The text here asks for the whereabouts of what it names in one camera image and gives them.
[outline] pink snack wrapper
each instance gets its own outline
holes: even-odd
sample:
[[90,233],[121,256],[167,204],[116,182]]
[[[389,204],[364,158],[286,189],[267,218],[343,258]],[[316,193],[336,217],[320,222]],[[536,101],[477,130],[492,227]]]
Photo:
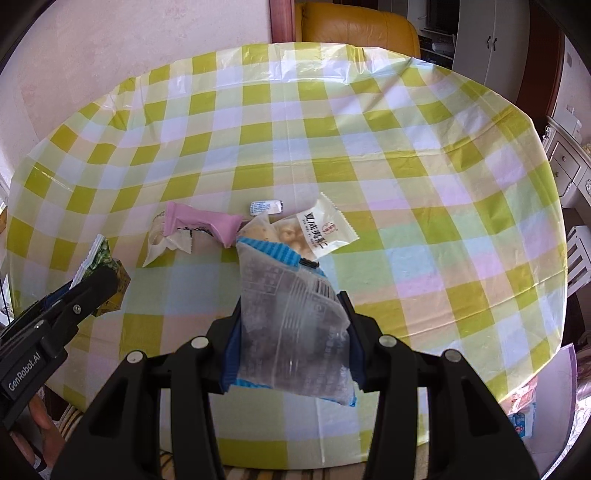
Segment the pink snack wrapper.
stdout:
[[242,215],[197,210],[184,203],[167,202],[164,215],[164,236],[172,235],[178,228],[199,229],[210,233],[224,248],[236,241],[242,223]]

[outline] barcode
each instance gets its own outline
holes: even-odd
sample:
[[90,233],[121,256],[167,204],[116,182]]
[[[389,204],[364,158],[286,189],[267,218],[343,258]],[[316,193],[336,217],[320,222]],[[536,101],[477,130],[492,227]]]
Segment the barcode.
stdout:
[[323,297],[326,297],[327,299],[337,301],[335,291],[332,289],[332,287],[328,283],[325,283],[321,279],[316,280],[316,283],[314,285],[314,293],[317,293],[318,295],[322,295]]

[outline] green snack packet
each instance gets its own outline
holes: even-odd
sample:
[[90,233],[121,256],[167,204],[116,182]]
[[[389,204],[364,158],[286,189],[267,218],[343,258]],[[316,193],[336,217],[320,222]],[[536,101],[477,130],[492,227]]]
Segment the green snack packet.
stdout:
[[123,297],[129,285],[129,275],[125,271],[122,263],[111,256],[111,249],[109,249],[109,242],[107,239],[99,234],[90,248],[90,252],[86,259],[82,262],[74,279],[72,279],[72,287],[78,285],[82,280],[91,275],[97,268],[106,265],[117,272],[117,292],[100,307],[98,307],[92,314],[95,317],[103,315],[107,312],[114,312],[121,308]]

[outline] plastic tablecloth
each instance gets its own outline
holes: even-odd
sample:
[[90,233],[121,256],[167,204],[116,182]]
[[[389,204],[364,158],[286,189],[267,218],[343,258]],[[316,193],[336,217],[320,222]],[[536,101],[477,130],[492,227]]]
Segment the plastic tablecloth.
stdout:
[[[289,215],[319,192],[360,237],[321,266],[384,332],[419,351],[457,348],[499,400],[557,352],[566,243],[530,119],[461,75],[380,48],[253,45],[124,81],[19,166],[7,237],[17,310],[72,278],[97,233],[132,278],[121,311],[80,324],[49,386],[85,408],[130,350],[171,352],[231,313],[235,248],[202,233],[193,254],[141,268],[166,201],[246,216],[252,201],[280,199]],[[254,468],[362,461],[375,409],[372,394],[355,408],[241,387],[212,397],[223,461]]]

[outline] human hand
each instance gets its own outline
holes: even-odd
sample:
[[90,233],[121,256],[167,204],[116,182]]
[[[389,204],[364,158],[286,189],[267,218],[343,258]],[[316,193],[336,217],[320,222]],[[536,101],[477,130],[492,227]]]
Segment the human hand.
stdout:
[[[53,468],[57,462],[57,457],[61,453],[62,448],[66,444],[66,441],[61,436],[57,427],[53,423],[51,417],[47,414],[45,404],[43,400],[38,396],[34,395],[29,402],[29,410],[31,412],[31,418],[39,427],[41,437],[43,438],[43,459],[48,467]],[[18,432],[11,432],[14,443],[17,444],[18,449],[22,452],[27,461],[31,464],[35,464],[35,453],[29,442]]]

